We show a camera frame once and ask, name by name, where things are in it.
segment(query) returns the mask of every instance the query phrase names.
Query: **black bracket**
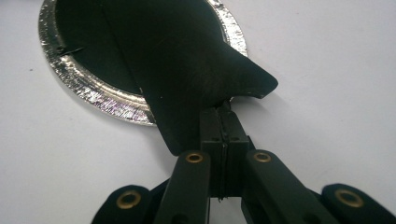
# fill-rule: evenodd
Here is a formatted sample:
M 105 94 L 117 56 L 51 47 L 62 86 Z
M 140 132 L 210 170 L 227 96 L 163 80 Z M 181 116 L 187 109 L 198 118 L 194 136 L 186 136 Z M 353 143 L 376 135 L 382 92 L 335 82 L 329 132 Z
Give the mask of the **black bracket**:
M 180 154 L 171 178 L 153 190 L 113 192 L 92 224 L 204 224 L 211 197 L 241 197 L 248 224 L 396 223 L 358 189 L 335 184 L 321 195 L 307 189 L 274 153 L 254 148 L 228 104 L 200 118 L 201 150 Z

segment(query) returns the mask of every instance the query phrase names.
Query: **circular opening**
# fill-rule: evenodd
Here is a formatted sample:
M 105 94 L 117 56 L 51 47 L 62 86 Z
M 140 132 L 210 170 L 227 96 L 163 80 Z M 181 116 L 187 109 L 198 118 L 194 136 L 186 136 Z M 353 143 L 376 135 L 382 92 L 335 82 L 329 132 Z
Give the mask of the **circular opening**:
M 254 159 L 260 162 L 268 162 L 271 160 L 271 156 L 264 152 L 258 152 L 254 154 Z
M 120 209 L 129 209 L 140 203 L 142 196 L 136 190 L 127 190 L 117 199 L 117 206 Z
M 172 224 L 188 224 L 189 218 L 185 215 L 177 214 L 172 217 Z
M 303 221 L 307 224 L 320 224 L 321 223 L 320 219 L 311 213 L 306 213 L 303 216 Z
M 362 207 L 364 205 L 363 199 L 358 194 L 347 190 L 347 189 L 338 189 L 335 191 L 335 197 L 341 203 L 344 203 L 350 207 Z
M 186 157 L 186 160 L 187 160 L 188 162 L 193 162 L 193 163 L 200 162 L 200 161 L 202 161 L 203 159 L 204 159 L 204 157 L 201 156 L 201 155 L 198 154 L 198 153 L 191 153 L 191 154 L 189 154 L 189 155 Z

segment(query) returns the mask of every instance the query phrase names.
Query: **black curved blade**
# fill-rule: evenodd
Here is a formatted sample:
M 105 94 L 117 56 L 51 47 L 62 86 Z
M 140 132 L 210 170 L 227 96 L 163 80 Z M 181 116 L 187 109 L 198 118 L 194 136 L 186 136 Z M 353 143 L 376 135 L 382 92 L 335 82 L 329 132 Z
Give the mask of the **black curved blade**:
M 204 0 L 103 1 L 124 60 L 174 155 L 199 149 L 203 108 L 232 96 L 262 98 L 277 86 L 209 29 L 200 13 L 205 6 Z

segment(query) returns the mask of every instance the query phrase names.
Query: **white surface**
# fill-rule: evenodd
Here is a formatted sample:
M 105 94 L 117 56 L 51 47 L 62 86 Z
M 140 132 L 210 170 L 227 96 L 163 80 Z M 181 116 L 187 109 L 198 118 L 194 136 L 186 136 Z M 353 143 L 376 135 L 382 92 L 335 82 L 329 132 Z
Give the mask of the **white surface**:
M 1 223 L 91 223 L 113 190 L 164 181 L 176 158 L 156 128 L 85 104 L 39 45 L 41 0 L 0 1 Z M 396 2 L 224 0 L 250 58 L 279 81 L 233 109 L 257 148 L 309 188 L 357 187 L 396 213 Z M 238 200 L 211 223 L 244 223 Z

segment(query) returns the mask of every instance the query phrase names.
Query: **brass grommet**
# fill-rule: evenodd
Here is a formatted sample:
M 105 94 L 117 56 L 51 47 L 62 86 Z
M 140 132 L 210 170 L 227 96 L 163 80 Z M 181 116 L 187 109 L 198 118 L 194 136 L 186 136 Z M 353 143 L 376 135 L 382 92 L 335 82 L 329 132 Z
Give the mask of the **brass grommet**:
M 120 209 L 130 209 L 137 206 L 141 199 L 142 196 L 136 190 L 127 190 L 117 199 L 117 206 Z
M 271 160 L 271 156 L 264 152 L 257 152 L 254 154 L 253 158 L 259 162 L 268 162 Z
M 335 191 L 335 197 L 341 203 L 344 203 L 351 207 L 362 207 L 364 205 L 364 201 L 358 194 L 347 190 L 347 189 L 338 189 Z
M 197 163 L 204 159 L 204 157 L 199 153 L 190 153 L 187 155 L 186 160 L 191 163 Z

